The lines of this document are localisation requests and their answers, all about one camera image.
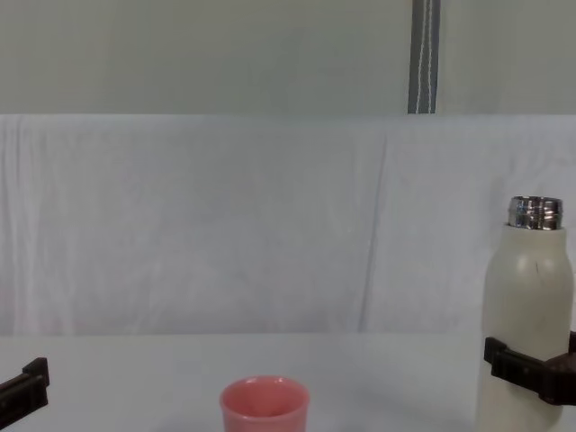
cup rim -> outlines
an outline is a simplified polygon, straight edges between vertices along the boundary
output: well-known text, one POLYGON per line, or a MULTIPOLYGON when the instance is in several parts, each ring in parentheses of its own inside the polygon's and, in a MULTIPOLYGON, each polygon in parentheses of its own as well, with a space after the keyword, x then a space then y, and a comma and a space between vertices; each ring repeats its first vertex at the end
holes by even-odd
POLYGON ((252 375, 252 376, 248 376, 246 378, 242 378, 241 380, 237 380, 237 381, 227 385, 226 388, 224 390, 222 390, 222 393, 220 394, 220 407, 221 407, 222 411, 224 412, 224 414, 226 414, 227 416, 233 417, 235 419, 247 420, 247 421, 251 421, 254 423, 276 422, 278 420, 285 420, 285 419, 289 419, 291 417, 295 417, 298 414, 300 414, 302 411, 306 410, 308 408, 309 404, 310 404, 310 393, 308 392, 308 389, 304 385, 297 382, 296 380, 293 380, 292 378, 288 378, 288 377, 283 376, 283 375, 252 375), (294 387, 296 387, 302 391, 302 394, 304 396, 304 401, 303 401, 302 405, 300 405, 297 409, 290 411, 290 412, 287 412, 285 414, 282 414, 280 416, 252 417, 252 416, 245 416, 244 414, 240 414, 239 412, 236 412, 235 410, 228 408, 224 404, 224 394, 226 394, 226 392, 234 386, 246 383, 247 381, 250 381, 250 380, 261 381, 261 380, 278 380, 278 379, 285 380, 290 385, 293 385, 294 387))

gray wall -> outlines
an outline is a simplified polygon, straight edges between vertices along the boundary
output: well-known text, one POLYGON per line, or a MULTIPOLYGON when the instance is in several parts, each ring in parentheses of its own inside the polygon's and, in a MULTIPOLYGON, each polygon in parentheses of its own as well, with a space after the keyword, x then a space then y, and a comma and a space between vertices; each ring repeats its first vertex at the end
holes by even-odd
POLYGON ((405 113, 405 0, 3 0, 0 113, 405 113))

black clamp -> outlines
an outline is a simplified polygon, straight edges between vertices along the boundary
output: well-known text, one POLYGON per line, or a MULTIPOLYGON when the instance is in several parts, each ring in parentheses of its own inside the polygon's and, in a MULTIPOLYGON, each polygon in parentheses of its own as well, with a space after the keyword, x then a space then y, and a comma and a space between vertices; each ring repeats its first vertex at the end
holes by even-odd
POLYGON ((49 385, 48 361, 43 357, 27 364, 22 374, 0 384, 0 429, 48 405, 49 385))
POLYGON ((576 333, 570 336, 569 352, 541 361, 512 351, 495 337, 486 337, 484 360, 492 376, 532 392, 551 405, 576 405, 576 333))

silver bottle lid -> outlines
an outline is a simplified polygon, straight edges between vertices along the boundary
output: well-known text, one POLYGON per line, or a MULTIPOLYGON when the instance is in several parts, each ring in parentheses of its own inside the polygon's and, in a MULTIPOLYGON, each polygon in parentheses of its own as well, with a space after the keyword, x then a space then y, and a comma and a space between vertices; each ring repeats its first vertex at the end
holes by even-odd
POLYGON ((515 196, 508 208, 508 225, 525 230, 559 230, 562 200, 547 196, 515 196))

bottle holder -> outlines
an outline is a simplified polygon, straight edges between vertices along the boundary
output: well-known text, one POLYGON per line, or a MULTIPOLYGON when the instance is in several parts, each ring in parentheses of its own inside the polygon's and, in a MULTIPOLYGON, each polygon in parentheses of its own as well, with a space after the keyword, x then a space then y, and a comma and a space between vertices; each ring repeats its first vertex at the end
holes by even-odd
POLYGON ((484 361, 492 365, 492 376, 538 394, 550 405, 576 405, 576 333, 569 351, 550 360, 537 360, 512 351, 495 337, 486 337, 484 361))

